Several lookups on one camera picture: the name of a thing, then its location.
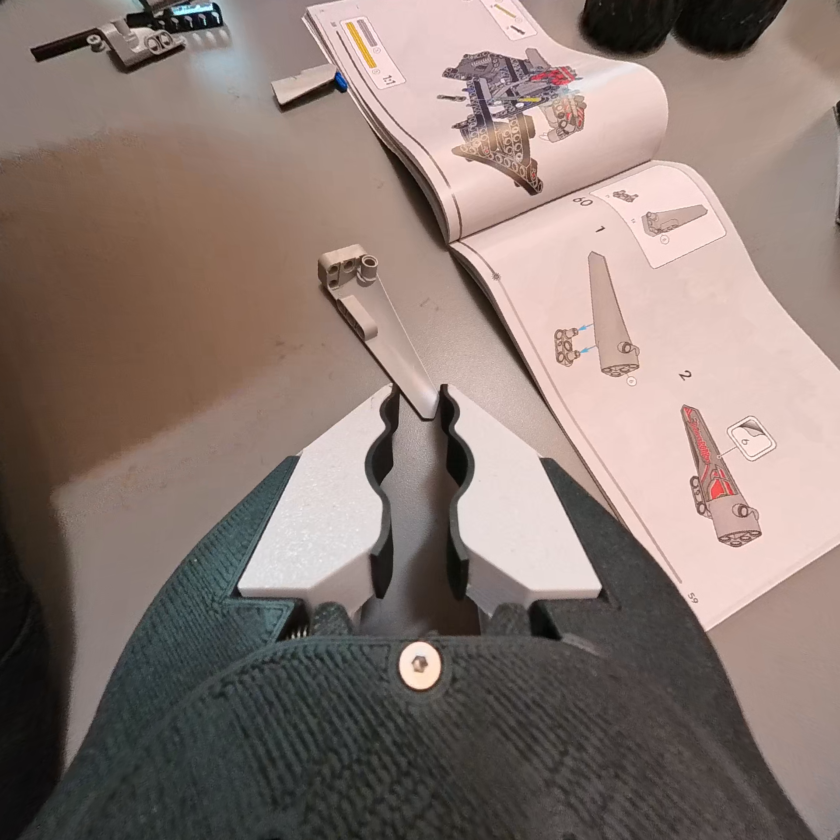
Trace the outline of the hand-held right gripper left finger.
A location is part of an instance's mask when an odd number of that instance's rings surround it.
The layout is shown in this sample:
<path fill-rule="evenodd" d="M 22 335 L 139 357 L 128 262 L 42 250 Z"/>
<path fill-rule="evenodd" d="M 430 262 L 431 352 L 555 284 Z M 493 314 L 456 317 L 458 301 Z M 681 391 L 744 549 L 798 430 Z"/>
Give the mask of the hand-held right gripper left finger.
<path fill-rule="evenodd" d="M 351 621 L 392 579 L 399 392 L 382 387 L 290 460 L 285 489 L 238 582 L 242 596 L 341 604 Z"/>

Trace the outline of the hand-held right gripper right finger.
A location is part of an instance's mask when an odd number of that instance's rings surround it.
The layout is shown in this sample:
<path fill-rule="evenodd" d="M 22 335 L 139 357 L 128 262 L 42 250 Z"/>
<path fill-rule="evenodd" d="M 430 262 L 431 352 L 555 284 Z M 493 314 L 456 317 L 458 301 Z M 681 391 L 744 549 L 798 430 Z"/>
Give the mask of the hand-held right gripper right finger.
<path fill-rule="evenodd" d="M 470 599 L 479 631 L 523 620 L 537 602 L 597 604 L 602 583 L 543 459 L 453 385 L 443 385 L 446 469 L 457 485 L 448 508 L 447 576 Z"/>

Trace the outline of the black toy axle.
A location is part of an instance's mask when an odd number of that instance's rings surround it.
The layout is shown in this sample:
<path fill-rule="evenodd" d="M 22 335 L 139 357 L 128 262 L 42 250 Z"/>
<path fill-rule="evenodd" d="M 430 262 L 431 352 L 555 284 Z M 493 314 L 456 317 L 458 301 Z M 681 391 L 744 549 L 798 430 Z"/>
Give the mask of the black toy axle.
<path fill-rule="evenodd" d="M 90 38 L 94 38 L 95 43 L 100 41 L 100 30 L 98 28 L 90 28 L 64 38 L 58 38 L 57 40 L 30 48 L 30 53 L 37 62 L 50 60 L 79 49 L 89 48 L 91 45 Z"/>

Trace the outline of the grey toy wing panel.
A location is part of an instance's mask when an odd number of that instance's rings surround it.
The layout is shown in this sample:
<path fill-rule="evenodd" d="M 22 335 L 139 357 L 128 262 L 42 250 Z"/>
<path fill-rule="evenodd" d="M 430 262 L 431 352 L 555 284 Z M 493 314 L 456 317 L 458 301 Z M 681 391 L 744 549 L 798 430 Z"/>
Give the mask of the grey toy wing panel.
<path fill-rule="evenodd" d="M 339 248 L 320 255 L 318 278 L 339 313 L 418 415 L 433 420 L 438 387 L 425 371 L 384 289 L 378 259 L 361 245 Z"/>

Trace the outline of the grey toy connector brick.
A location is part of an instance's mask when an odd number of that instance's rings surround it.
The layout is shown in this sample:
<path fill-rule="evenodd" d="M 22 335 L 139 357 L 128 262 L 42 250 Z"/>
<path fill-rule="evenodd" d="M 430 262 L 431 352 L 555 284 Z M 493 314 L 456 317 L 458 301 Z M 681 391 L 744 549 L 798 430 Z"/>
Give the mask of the grey toy connector brick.
<path fill-rule="evenodd" d="M 162 17 L 140 13 L 94 28 L 85 37 L 85 44 L 93 51 L 110 49 L 121 65 L 130 69 L 185 48 L 186 39 L 170 33 Z"/>

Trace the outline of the small grey toy wedge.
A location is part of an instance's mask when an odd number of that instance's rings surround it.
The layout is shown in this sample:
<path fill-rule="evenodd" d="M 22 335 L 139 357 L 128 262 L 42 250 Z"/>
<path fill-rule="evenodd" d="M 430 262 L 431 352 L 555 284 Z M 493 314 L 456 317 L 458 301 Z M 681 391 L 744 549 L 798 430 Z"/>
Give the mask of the small grey toy wedge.
<path fill-rule="evenodd" d="M 334 82 L 337 67 L 331 63 L 301 70 L 297 75 L 271 82 L 277 105 L 284 108 Z"/>

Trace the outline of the black toy beam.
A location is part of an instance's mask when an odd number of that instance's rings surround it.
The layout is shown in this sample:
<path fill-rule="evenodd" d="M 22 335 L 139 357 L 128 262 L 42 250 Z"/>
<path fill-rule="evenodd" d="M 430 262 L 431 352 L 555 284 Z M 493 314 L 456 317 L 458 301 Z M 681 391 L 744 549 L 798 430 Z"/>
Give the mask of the black toy beam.
<path fill-rule="evenodd" d="M 143 10 L 127 14 L 131 28 L 163 29 L 171 34 L 224 26 L 221 7 L 215 2 L 142 1 Z"/>

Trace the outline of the open instruction booklet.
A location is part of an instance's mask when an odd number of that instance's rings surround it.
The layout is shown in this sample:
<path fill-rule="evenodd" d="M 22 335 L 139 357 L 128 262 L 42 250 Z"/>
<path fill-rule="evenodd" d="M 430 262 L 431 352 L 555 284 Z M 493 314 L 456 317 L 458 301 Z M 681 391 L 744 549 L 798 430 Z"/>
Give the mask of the open instruction booklet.
<path fill-rule="evenodd" d="M 656 75 L 562 47 L 511 2 L 317 3 L 305 20 L 704 628 L 807 563 L 789 462 L 825 359 L 709 185 L 655 160 Z"/>

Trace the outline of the grey desk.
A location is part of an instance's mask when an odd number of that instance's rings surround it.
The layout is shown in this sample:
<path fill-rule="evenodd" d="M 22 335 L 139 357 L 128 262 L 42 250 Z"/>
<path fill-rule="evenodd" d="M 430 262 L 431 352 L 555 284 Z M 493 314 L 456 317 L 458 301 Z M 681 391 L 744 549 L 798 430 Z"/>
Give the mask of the grey desk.
<path fill-rule="evenodd" d="M 322 63 L 309 2 L 221 2 L 227 35 L 130 73 L 30 47 L 132 2 L 2 3 L 2 496 L 84 738 L 123 646 L 193 545 L 283 458 L 387 379 L 324 297 L 363 244 L 437 382 L 603 496 L 454 262 L 414 179 L 351 97 L 278 110 Z M 671 107 L 657 157 L 718 194 L 769 289 L 838 364 L 838 6 L 789 2 L 757 45 L 643 59 Z M 371 634 L 477 630 L 445 573 L 446 438 L 402 403 L 395 571 Z M 819 837 L 838 827 L 838 550 L 712 638 L 766 760 Z"/>

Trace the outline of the black rubber toy tire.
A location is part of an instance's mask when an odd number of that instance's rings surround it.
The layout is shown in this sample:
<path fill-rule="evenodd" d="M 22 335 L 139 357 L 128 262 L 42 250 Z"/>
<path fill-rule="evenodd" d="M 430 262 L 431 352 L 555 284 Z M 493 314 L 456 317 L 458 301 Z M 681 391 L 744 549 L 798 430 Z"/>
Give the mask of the black rubber toy tire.
<path fill-rule="evenodd" d="M 586 1 L 580 29 L 589 43 L 612 53 L 647 54 L 665 42 L 681 5 L 680 1 Z"/>
<path fill-rule="evenodd" d="M 749 49 L 780 13 L 785 1 L 685 1 L 675 36 L 708 54 Z"/>

